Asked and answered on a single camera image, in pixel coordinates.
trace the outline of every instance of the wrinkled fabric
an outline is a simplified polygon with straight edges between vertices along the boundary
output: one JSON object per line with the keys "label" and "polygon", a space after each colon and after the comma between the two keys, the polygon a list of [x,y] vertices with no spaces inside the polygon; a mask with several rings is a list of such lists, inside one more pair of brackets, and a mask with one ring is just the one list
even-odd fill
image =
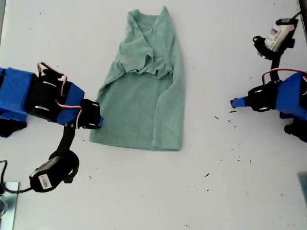
{"label": "wrinkled fabric", "polygon": [[166,7],[158,16],[128,13],[126,36],[98,92],[95,143],[181,150],[184,84],[181,52]]}

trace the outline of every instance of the red wire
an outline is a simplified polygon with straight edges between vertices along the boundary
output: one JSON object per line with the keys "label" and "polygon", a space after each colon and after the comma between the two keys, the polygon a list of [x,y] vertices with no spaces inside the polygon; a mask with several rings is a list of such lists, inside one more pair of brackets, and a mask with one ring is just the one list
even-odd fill
{"label": "red wire", "polygon": [[265,75],[268,74],[268,73],[271,73],[273,71],[292,71],[292,72],[299,72],[299,73],[304,73],[307,75],[307,72],[304,71],[304,70],[301,70],[301,69],[290,69],[290,68],[275,68],[275,69],[271,69],[270,71],[268,72],[265,72],[263,75],[262,75],[262,83],[263,85],[265,85]]}
{"label": "red wire", "polygon": [[75,105],[75,106],[71,106],[71,105],[64,105],[64,104],[60,104],[58,103],[58,101],[56,101],[58,106],[63,108],[63,109],[80,109],[79,113],[78,113],[78,116],[77,116],[77,120],[76,120],[76,128],[79,128],[79,119],[80,119],[80,116],[83,112],[82,110],[82,107],[81,106],[78,106],[78,105]]}

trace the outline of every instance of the shirt sleeve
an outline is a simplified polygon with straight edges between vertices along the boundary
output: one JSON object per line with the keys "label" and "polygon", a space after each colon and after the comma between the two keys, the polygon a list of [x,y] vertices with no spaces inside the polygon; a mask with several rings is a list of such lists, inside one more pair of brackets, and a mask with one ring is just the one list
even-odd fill
{"label": "shirt sleeve", "polygon": [[181,150],[184,116],[184,81],[181,52],[177,38],[170,54],[172,84],[158,98],[154,123],[153,145],[162,149]]}

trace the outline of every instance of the green t-shirt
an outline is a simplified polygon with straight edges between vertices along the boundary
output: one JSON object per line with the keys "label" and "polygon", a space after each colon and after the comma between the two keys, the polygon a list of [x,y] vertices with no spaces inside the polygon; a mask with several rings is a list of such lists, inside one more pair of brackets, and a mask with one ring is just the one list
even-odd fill
{"label": "green t-shirt", "polygon": [[181,150],[184,84],[181,52],[168,10],[128,14],[126,37],[96,100],[104,124],[95,143]]}

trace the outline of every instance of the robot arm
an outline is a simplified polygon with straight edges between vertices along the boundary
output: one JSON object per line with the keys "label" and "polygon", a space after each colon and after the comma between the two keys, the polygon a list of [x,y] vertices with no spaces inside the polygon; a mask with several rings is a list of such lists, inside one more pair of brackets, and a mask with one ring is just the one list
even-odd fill
{"label": "robot arm", "polygon": [[1,188],[10,193],[30,190],[49,192],[60,182],[71,183],[78,172],[79,159],[70,150],[75,130],[97,129],[102,126],[99,103],[84,99],[84,91],[67,77],[45,63],[38,64],[39,75],[18,69],[0,69],[0,135],[8,137],[12,132],[26,127],[27,115],[34,115],[64,126],[63,137],[49,160],[30,175],[30,187],[11,191],[5,187],[1,173]]}

